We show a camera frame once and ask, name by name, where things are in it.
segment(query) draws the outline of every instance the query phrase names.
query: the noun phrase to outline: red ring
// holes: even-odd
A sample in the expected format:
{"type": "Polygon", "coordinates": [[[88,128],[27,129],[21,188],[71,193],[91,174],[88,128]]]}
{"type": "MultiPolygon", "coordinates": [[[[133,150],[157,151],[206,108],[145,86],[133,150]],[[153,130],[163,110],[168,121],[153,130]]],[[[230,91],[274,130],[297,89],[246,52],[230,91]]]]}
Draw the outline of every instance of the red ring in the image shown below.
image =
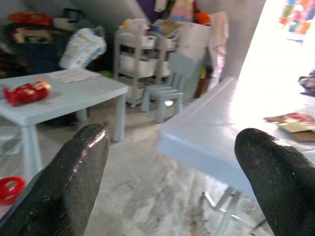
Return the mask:
{"type": "Polygon", "coordinates": [[[0,204],[10,205],[14,203],[24,187],[25,181],[21,177],[13,176],[0,179],[0,204]],[[7,184],[10,182],[14,182],[15,185],[13,187],[8,186],[7,184]]]}

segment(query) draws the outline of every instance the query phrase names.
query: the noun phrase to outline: light blue table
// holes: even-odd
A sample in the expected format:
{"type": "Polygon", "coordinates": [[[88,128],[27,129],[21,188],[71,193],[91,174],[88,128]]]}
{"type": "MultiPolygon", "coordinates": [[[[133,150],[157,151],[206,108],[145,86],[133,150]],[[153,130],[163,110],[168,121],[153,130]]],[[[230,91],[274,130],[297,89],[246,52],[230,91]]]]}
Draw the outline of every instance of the light blue table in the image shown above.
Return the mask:
{"type": "Polygon", "coordinates": [[[315,143],[298,143],[263,119],[291,112],[314,115],[315,97],[301,95],[300,90],[296,81],[283,83],[272,76],[261,81],[251,77],[225,79],[161,127],[157,141],[161,153],[230,186],[218,204],[206,195],[214,210],[232,197],[215,236],[223,235],[241,193],[255,198],[234,154],[235,138],[240,131],[252,127],[282,138],[315,164],[315,143]]]}
{"type": "Polygon", "coordinates": [[[24,165],[29,181],[42,169],[36,124],[78,112],[84,117],[86,108],[117,97],[114,141],[122,141],[125,130],[126,93],[128,86],[100,76],[80,82],[62,83],[50,79],[46,74],[30,75],[0,80],[0,85],[14,89],[25,83],[34,83],[37,77],[45,78],[52,86],[50,95],[40,101],[12,107],[0,100],[0,116],[22,128],[24,165]]]}

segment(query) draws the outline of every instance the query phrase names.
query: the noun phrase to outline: cloth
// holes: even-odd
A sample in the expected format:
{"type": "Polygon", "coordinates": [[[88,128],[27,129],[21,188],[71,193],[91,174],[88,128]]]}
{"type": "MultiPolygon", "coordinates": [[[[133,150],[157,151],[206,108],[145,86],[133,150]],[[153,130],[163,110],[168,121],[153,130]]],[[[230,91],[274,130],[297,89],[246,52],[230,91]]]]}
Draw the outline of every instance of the cloth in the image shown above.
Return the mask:
{"type": "Polygon", "coordinates": [[[171,14],[170,20],[192,22],[192,0],[177,0],[171,14]]]}
{"type": "Polygon", "coordinates": [[[213,43],[216,52],[226,55],[226,44],[229,37],[229,24],[227,14],[223,11],[211,14],[213,43]]]}
{"type": "Polygon", "coordinates": [[[228,17],[225,12],[218,12],[211,15],[212,27],[208,50],[213,69],[208,91],[219,84],[221,73],[225,64],[226,45],[229,37],[228,17]]]}
{"type": "Polygon", "coordinates": [[[154,6],[155,12],[162,12],[166,9],[167,0],[156,0],[156,4],[154,6]]]}

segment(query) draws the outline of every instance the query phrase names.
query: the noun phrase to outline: orange toy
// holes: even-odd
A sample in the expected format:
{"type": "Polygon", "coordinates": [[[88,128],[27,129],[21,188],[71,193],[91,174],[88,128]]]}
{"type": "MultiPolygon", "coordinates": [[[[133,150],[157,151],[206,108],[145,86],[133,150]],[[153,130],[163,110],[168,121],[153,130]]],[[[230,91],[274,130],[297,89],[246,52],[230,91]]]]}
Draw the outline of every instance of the orange toy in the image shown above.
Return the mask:
{"type": "Polygon", "coordinates": [[[208,12],[199,12],[195,15],[195,20],[198,24],[207,25],[211,23],[211,15],[208,12]]]}
{"type": "Polygon", "coordinates": [[[311,21],[304,21],[301,25],[300,33],[306,34],[309,28],[311,27],[311,24],[312,24],[311,21]]]}
{"type": "Polygon", "coordinates": [[[301,0],[300,4],[305,8],[310,4],[310,0],[301,0]]]}

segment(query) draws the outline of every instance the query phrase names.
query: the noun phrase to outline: child's chair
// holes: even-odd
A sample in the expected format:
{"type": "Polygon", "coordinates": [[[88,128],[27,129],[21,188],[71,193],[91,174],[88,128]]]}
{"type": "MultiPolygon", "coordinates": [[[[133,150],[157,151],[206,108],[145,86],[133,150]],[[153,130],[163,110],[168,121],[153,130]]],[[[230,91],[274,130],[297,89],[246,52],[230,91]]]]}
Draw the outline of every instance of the child's chair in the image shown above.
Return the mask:
{"type": "Polygon", "coordinates": [[[187,58],[179,53],[172,53],[169,59],[171,73],[167,78],[166,84],[146,87],[141,110],[143,112],[150,110],[150,99],[151,96],[154,96],[158,100],[155,117],[157,123],[162,123],[164,120],[165,102],[168,100],[175,100],[174,115],[180,112],[183,106],[183,89],[185,82],[192,77],[197,65],[197,60],[187,58]]]}

